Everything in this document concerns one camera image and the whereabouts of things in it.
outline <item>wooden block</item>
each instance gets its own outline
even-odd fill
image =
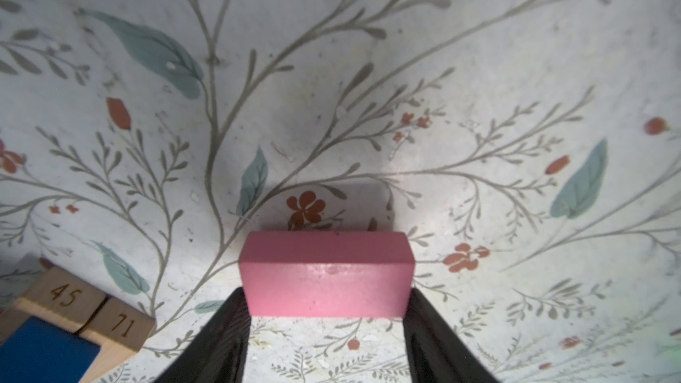
[[[14,301],[12,308],[75,333],[105,299],[106,294],[97,288],[62,268],[53,267]]]
[[[153,318],[109,298],[79,333],[83,339],[101,346],[81,383],[90,383],[135,356],[155,325]]]
[[[74,383],[98,352],[99,346],[32,316],[0,346],[0,382]]]
[[[390,232],[252,232],[239,257],[251,316],[403,317],[414,266]]]

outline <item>teal leaf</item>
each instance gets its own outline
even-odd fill
[[[596,202],[603,174],[608,164],[608,142],[602,140],[594,147],[583,166],[573,174],[551,204],[551,216],[575,219]]]
[[[258,200],[265,188],[266,180],[267,160],[265,160],[259,146],[255,152],[255,158],[246,167],[246,171],[241,177],[241,195],[239,196],[239,203],[236,205],[236,214],[243,216],[255,205],[255,201]]]
[[[149,283],[135,271],[125,260],[111,249],[97,243],[104,258],[104,266],[116,285],[126,293],[140,294],[149,291]]]
[[[194,307],[194,312],[196,313],[208,313],[215,312],[220,309],[220,306],[225,303],[224,300],[212,300],[208,302],[199,303]]]
[[[195,99],[200,96],[199,81],[204,78],[204,72],[177,40],[154,28],[132,24],[106,13],[84,9],[79,14],[109,26],[135,61],[171,82],[185,97]]]

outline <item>red berry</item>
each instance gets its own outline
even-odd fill
[[[647,134],[660,134],[662,132],[665,132],[669,127],[667,126],[667,120],[663,119],[662,117],[655,117],[650,120],[643,126],[643,130]]]

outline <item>engraved number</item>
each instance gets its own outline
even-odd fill
[[[118,316],[122,316],[123,318],[121,318],[121,320],[118,321],[118,324],[116,324],[114,328],[111,328],[111,331],[114,331],[119,325],[123,324],[123,321],[125,321],[125,319],[127,318],[127,315],[125,315],[124,313],[119,313]]]
[[[62,285],[60,287],[57,287],[56,289],[50,291],[50,293],[54,294],[55,296],[52,298],[52,300],[57,300],[61,296],[62,293],[69,287],[69,284]],[[80,290],[74,290],[71,293],[69,293],[69,296],[71,296],[71,301],[69,302],[59,302],[59,305],[61,306],[68,306],[71,305],[73,302],[76,301],[76,293],[82,293]]]
[[[135,320],[130,320],[130,325],[128,326],[127,330],[125,330],[125,333],[123,334],[124,337],[127,337],[127,332],[130,331],[130,328],[132,328],[132,324],[135,322]]]

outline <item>numbered wooden block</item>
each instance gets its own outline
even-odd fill
[[[106,294],[97,288],[62,268],[53,267],[14,301],[12,309],[5,313],[10,315],[13,325],[18,324],[15,330],[32,315],[75,333],[105,299]]]
[[[153,318],[109,298],[80,332],[83,339],[101,346],[81,383],[92,382],[140,352],[155,325]]]

